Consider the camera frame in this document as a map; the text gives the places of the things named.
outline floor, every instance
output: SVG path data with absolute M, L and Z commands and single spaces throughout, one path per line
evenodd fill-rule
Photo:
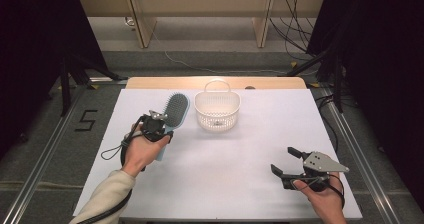
M 248 18 L 159 18 L 154 29 L 155 36 L 145 49 L 139 48 L 135 31 L 125 24 L 124 18 L 89 20 L 108 67 L 124 76 L 183 76 L 187 73 L 276 76 L 290 71 L 292 65 L 303 63 L 304 60 L 300 59 L 309 58 L 293 45 L 286 46 L 272 26 L 268 30 L 266 46 L 258 48 Z M 287 33 L 281 20 L 273 21 L 283 33 Z M 307 20 L 300 20 L 300 26 L 305 32 L 312 30 Z M 297 45 L 303 45 L 299 32 L 291 30 L 289 37 Z M 317 84 L 313 75 L 316 68 L 300 75 L 306 83 Z M 89 75 L 101 77 L 96 72 L 89 72 Z M 326 83 L 320 84 L 318 88 L 310 88 L 316 98 L 328 95 L 331 90 L 326 88 Z M 26 133 L 29 140 L 17 143 L 0 162 L 2 220 L 28 184 L 34 167 L 45 162 L 39 179 L 34 183 L 33 192 L 29 193 L 30 198 L 20 207 L 22 213 L 17 220 L 21 223 L 69 222 L 116 98 L 125 87 L 123 83 L 112 82 L 98 83 L 89 89 L 75 86 L 72 89 L 72 115 L 64 120 L 59 115 L 59 86 L 57 83 L 52 88 L 51 100 L 46 100 L 38 116 L 31 122 L 31 128 Z M 331 103 L 322 108 L 322 113 L 330 124 L 326 127 L 334 143 L 337 136 L 340 162 L 351 169 L 347 178 L 363 214 L 363 219 L 349 223 L 424 223 L 422 211 L 384 153 L 378 150 L 378 140 L 360 107 L 349 95 L 348 89 L 343 91 L 344 113 L 338 114 Z M 91 131 L 77 133 L 76 129 L 87 128 L 86 123 L 80 122 L 83 115 L 96 120 L 96 124 Z M 57 127 L 61 122 L 64 130 L 60 133 Z M 50 155 L 46 154 L 46 146 L 50 147 Z M 360 155 L 355 154 L 358 148 L 362 152 Z M 41 160 L 40 156 L 43 155 L 46 158 Z M 361 161 L 365 162 L 365 168 L 359 164 Z M 387 198 L 388 204 L 378 203 L 382 198 Z M 123 220 L 121 223 L 136 222 Z

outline human hand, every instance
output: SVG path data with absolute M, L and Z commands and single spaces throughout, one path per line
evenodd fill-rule
M 135 131 L 141 130 L 138 125 Z M 133 138 L 125 154 L 125 163 L 121 170 L 136 177 L 147 165 L 152 163 L 160 150 L 169 143 L 170 136 L 166 135 L 156 142 L 147 140 L 144 136 Z
M 338 178 L 338 172 L 331 172 L 330 185 L 342 192 L 343 187 Z M 305 196 L 308 197 L 308 200 L 311 202 L 315 213 L 324 221 L 324 223 L 346 223 L 346 219 L 344 218 L 342 211 L 342 200 L 336 192 L 330 188 L 326 188 L 322 192 L 315 192 L 305 182 L 300 180 L 295 180 L 293 184 L 297 190 L 300 190 L 303 194 L 305 194 Z

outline wooden edge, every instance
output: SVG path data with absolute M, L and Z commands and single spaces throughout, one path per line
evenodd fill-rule
M 132 77 L 127 89 L 203 89 L 214 78 L 225 80 L 232 89 L 306 89 L 300 77 Z

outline white tabletop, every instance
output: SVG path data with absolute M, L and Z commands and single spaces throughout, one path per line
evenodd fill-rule
M 233 90 L 241 96 L 239 119 L 225 133 L 209 133 L 196 120 L 194 96 L 203 90 L 122 90 L 84 190 L 79 213 L 96 186 L 120 168 L 119 155 L 106 161 L 100 153 L 120 144 L 131 124 L 150 109 L 163 111 L 169 96 L 191 101 L 184 124 L 175 130 L 161 162 L 137 177 L 122 217 L 161 221 L 296 221 L 318 218 L 300 192 L 285 190 L 270 169 L 303 172 L 302 161 L 287 153 L 320 151 L 334 160 L 329 140 L 309 90 Z M 347 219 L 362 215 L 345 187 Z

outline sleeve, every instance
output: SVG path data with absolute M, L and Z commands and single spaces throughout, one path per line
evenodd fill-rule
M 101 182 L 80 213 L 70 222 L 78 223 L 97 216 L 121 202 L 135 185 L 135 178 L 124 171 L 113 171 Z M 118 223 L 124 208 L 96 223 Z

